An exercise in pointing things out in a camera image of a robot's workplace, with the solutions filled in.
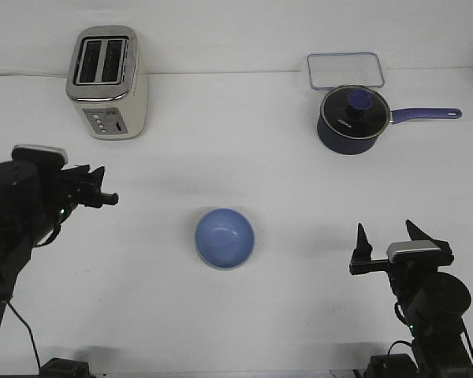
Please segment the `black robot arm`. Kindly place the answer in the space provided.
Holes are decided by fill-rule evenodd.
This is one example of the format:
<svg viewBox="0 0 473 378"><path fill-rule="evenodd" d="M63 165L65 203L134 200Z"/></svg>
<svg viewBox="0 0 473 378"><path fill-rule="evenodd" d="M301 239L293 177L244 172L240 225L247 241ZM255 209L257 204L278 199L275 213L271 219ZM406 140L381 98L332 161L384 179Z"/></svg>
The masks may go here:
<svg viewBox="0 0 473 378"><path fill-rule="evenodd" d="M364 377L473 377L473 347L463 315L471 294L455 276L442 271L453 263L448 242L435 239L410 220L410 239L389 245L384 259L371 257L372 245L362 226L349 272L385 272L396 297L394 312L412 335L411 354L371 357Z"/></svg>
<svg viewBox="0 0 473 378"><path fill-rule="evenodd" d="M38 246L52 243L79 205L115 205L102 192L105 169L15 160L0 163L0 327L17 277Z"/></svg>

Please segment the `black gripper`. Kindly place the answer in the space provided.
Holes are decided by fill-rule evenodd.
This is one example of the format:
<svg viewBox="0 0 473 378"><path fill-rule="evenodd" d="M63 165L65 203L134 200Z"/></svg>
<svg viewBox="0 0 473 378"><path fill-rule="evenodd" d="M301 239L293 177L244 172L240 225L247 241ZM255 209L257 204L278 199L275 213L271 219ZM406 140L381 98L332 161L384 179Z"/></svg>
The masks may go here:
<svg viewBox="0 0 473 378"><path fill-rule="evenodd" d="M352 275L362 275L383 271L387 274L391 290L395 295L410 295L419 289L427 276L435 274L439 267L453 263L453 251L447 241L431 237L411 220L406 220L405 225L411 241L429 241L438 250L418 252L415 253L418 260L396 264L388 259L371 260L373 247L367 240L363 225L358 223L356 248L352 252L349 272Z"/></svg>
<svg viewBox="0 0 473 378"><path fill-rule="evenodd" d="M63 169L58 174L61 190L59 208L62 212L72 212L78 205L99 209L102 206L118 204L117 193L102 192L102 181L105 168L98 167L91 171L90 165L78 165L75 168Z"/></svg>

